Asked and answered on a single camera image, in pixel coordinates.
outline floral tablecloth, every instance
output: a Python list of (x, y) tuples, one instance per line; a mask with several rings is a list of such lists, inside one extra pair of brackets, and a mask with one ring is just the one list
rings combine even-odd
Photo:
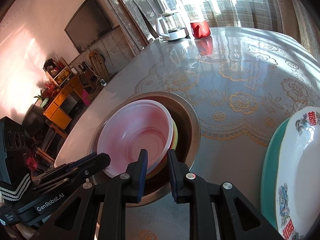
[[(56, 165), (77, 160), (100, 122), (127, 98), (167, 91), (185, 98), (201, 126), (191, 171), (233, 183), (257, 208), (267, 145), (284, 120), (320, 106), (319, 63), (289, 36), (211, 28), (206, 39), (155, 40), (98, 95), (63, 145)], [(188, 239), (188, 205), (171, 195), (126, 211), (127, 239)]]

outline metal basin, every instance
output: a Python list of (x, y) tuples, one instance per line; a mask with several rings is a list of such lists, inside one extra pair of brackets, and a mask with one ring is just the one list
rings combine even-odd
[[(176, 155), (179, 162), (184, 162), (189, 169), (192, 167), (200, 146), (200, 125), (198, 118), (192, 106), (182, 97), (167, 92), (150, 92), (137, 95), (126, 100), (124, 103), (115, 108), (97, 128), (89, 147), (89, 154), (97, 151), (97, 144), (102, 128), (107, 120), (121, 107), (136, 100), (150, 99), (164, 105), (178, 129), (178, 144)], [(110, 180), (103, 171), (98, 172), (90, 178), (94, 184), (99, 184)], [(170, 192), (169, 171), (167, 165), (155, 176), (146, 179), (144, 195), (139, 204), (129, 204), (126, 206), (143, 206), (152, 203)]]

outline green tray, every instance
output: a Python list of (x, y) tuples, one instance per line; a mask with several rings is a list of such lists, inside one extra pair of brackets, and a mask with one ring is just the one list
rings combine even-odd
[(270, 140), (266, 156), (264, 158), (261, 176), (261, 214), (276, 230), (278, 230), (276, 222), (276, 179), (279, 164), (279, 150), (288, 121), (289, 118), (277, 128)]

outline silver bolt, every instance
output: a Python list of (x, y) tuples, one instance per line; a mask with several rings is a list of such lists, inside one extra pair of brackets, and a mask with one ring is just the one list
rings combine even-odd
[(223, 187), (225, 189), (232, 189), (232, 184), (230, 182), (225, 182), (225, 183), (223, 183)]
[(82, 187), (84, 189), (89, 189), (92, 187), (92, 183), (91, 182), (85, 182), (84, 184), (82, 184)]
[(130, 175), (128, 173), (122, 173), (120, 175), (120, 179), (128, 179), (130, 177)]
[(193, 173), (187, 173), (187, 174), (186, 174), (186, 178), (187, 178), (187, 179), (195, 179), (195, 178), (196, 178), (196, 175), (193, 174)]

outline red chinese character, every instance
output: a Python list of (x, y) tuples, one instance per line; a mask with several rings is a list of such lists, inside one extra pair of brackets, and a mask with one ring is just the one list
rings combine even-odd
[(310, 125), (316, 125), (317, 124), (315, 112), (309, 112), (308, 113), (308, 117), (309, 117)]
[(289, 239), (289, 237), (291, 236), (293, 230), (294, 230), (294, 226), (292, 224), (292, 220), (290, 219), (290, 221), (287, 223), (287, 225), (285, 226), (285, 228), (282, 231), (283, 237), (284, 237), (285, 240)]

